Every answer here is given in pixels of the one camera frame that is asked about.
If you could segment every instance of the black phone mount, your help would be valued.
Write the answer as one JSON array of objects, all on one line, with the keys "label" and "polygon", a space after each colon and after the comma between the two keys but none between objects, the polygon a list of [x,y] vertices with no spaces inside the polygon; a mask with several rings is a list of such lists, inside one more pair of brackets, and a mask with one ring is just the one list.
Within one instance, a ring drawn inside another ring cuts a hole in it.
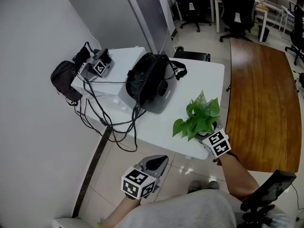
[{"label": "black phone mount", "polygon": [[271,218],[266,217],[268,211],[275,208],[272,202],[293,183],[296,179],[294,173],[276,170],[271,177],[241,204],[242,211],[251,212],[243,215],[243,224],[237,228],[261,228],[262,224],[270,226]]}]

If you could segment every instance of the sleeve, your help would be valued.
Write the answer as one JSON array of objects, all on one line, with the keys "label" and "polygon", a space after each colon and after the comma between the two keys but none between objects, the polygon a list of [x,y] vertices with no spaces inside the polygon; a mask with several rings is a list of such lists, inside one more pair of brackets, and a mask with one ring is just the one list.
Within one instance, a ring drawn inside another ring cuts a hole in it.
[{"label": "sleeve", "polygon": [[[272,219],[271,228],[290,228],[295,226],[295,222],[279,208],[269,211],[266,217]],[[263,224],[262,228],[268,228],[268,226]]]}]

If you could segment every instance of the black and white marker cube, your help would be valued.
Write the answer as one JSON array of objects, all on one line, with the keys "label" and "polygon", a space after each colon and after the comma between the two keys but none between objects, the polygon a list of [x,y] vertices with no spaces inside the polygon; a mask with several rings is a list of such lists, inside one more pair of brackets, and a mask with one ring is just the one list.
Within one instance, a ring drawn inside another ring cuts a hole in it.
[{"label": "black and white marker cube", "polygon": [[156,181],[157,178],[129,167],[122,176],[121,190],[139,200],[154,191]]},{"label": "black and white marker cube", "polygon": [[228,138],[224,129],[220,129],[202,141],[208,152],[216,158],[231,150]]},{"label": "black and white marker cube", "polygon": [[93,69],[96,71],[96,73],[98,73],[98,75],[100,77],[102,77],[103,72],[106,69],[106,66],[104,65],[104,63],[102,62],[102,60],[97,60],[95,65],[93,66]]}]

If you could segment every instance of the pothos plant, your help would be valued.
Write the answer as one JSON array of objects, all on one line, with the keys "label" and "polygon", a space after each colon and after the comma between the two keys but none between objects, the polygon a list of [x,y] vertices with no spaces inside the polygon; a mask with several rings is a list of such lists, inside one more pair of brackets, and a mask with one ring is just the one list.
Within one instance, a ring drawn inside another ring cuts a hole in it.
[{"label": "pothos plant", "polygon": [[181,132],[181,137],[188,136],[188,141],[200,132],[212,133],[212,123],[219,119],[218,99],[206,101],[204,92],[195,101],[191,100],[186,107],[188,119],[177,119],[173,125],[173,136]]}]

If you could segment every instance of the tile floor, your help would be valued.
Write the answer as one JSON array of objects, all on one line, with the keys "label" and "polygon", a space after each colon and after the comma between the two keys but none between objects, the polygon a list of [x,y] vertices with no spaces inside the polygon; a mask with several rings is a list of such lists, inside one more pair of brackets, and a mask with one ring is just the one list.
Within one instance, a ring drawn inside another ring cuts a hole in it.
[{"label": "tile floor", "polygon": [[[226,119],[229,107],[229,93],[225,89],[230,84],[230,42],[225,39],[224,42],[219,42],[219,36],[225,34],[223,32],[224,25],[220,24],[220,33],[216,33],[216,26],[202,25],[200,33],[196,32],[195,25],[190,24],[179,28],[177,24],[178,34],[174,39],[174,45],[183,46],[186,51],[205,52],[211,54],[211,61],[222,63],[225,65],[225,78],[222,93],[222,100],[220,104],[221,120],[226,125]],[[258,43],[257,36],[248,35],[254,42]],[[270,34],[267,42],[264,45],[284,51],[285,46],[290,46],[291,42],[289,36],[285,34],[285,38],[281,38],[281,33],[275,28],[270,28]],[[297,72],[304,72],[302,62],[298,61],[298,66],[293,65],[294,55],[286,53],[290,66]],[[304,116],[304,99],[299,95],[301,106],[301,115]],[[123,142],[126,148],[133,149],[134,143],[132,138],[126,138]],[[120,191],[121,176],[129,166],[138,163],[142,158],[154,154],[166,154],[169,156],[169,164],[165,173],[161,177],[160,186],[154,194],[150,195],[142,203],[164,200],[173,196],[182,195],[187,192],[188,184],[192,180],[200,180],[205,185],[210,180],[217,180],[220,184],[220,189],[228,191],[223,170],[212,162],[211,157],[206,160],[186,159],[185,156],[174,153],[157,146],[138,141],[139,149],[135,153],[128,153],[120,150],[116,144],[108,142],[104,152],[100,158],[97,168],[93,174],[90,187],[86,192],[79,216],[86,220],[93,227],[97,227],[100,219],[106,218],[120,201],[124,198],[124,193]],[[301,163],[298,178],[294,182],[299,194],[299,205],[304,207],[304,151],[301,154]],[[271,175],[266,172],[250,172],[257,182],[263,184]],[[297,210],[295,190],[288,188],[280,198],[275,202],[284,212],[295,219],[301,212]],[[296,227],[300,227],[303,221],[297,222]]]}]

